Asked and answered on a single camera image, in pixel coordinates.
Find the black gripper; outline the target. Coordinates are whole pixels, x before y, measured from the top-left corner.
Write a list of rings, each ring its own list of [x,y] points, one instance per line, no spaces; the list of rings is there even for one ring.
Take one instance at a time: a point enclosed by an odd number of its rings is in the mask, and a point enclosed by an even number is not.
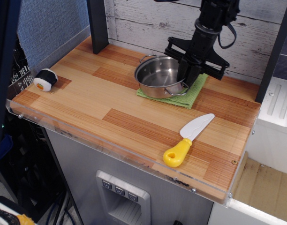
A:
[[[229,63],[213,49],[222,26],[210,29],[196,24],[195,28],[191,40],[169,37],[168,46],[165,49],[165,54],[179,63],[177,81],[184,80],[188,87],[191,87],[203,73],[220,80],[225,69],[229,67]]]

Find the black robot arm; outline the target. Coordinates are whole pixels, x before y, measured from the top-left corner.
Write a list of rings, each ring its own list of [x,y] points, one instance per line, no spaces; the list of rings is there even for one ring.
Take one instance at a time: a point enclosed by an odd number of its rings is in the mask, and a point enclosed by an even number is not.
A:
[[[203,0],[201,14],[195,21],[195,32],[191,40],[176,37],[168,38],[165,54],[179,63],[177,81],[183,81],[191,87],[200,74],[210,75],[221,80],[229,63],[213,49],[217,40],[222,49],[231,47],[234,42],[223,46],[220,33],[227,26],[236,37],[231,25],[236,20],[239,10],[238,0]]]

